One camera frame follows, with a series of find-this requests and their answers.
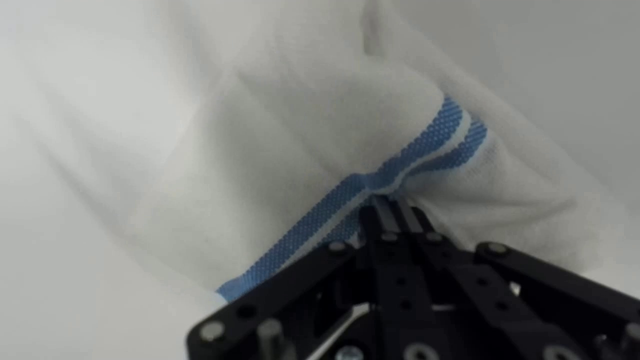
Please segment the white and blue cloth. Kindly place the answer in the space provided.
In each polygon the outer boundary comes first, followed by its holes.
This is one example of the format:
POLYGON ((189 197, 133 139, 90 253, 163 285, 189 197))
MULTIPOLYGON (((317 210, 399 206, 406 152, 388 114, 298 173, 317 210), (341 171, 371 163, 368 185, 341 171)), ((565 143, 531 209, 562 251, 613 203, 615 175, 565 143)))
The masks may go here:
POLYGON ((406 197, 584 273, 622 203, 471 65, 464 0, 0 0, 0 234, 227 300, 406 197))

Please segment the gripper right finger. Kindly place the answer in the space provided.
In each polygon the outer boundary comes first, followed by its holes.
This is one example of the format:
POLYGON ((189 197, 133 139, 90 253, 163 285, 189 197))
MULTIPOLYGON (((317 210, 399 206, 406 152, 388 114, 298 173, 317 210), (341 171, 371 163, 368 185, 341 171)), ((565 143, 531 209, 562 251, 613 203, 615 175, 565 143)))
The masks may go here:
POLYGON ((467 321, 468 341, 496 360, 640 360, 640 299, 493 241, 473 251, 402 200, 433 300, 467 321))

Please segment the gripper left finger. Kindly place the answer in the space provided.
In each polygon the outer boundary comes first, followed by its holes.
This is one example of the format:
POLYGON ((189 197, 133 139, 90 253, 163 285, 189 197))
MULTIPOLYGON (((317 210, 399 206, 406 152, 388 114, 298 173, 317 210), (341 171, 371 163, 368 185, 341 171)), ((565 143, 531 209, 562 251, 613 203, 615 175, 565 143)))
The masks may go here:
POLYGON ((375 196, 357 210, 359 246, 332 241, 197 323, 188 360, 300 360, 343 325, 356 305, 373 303, 377 272, 405 229, 396 199, 375 196))

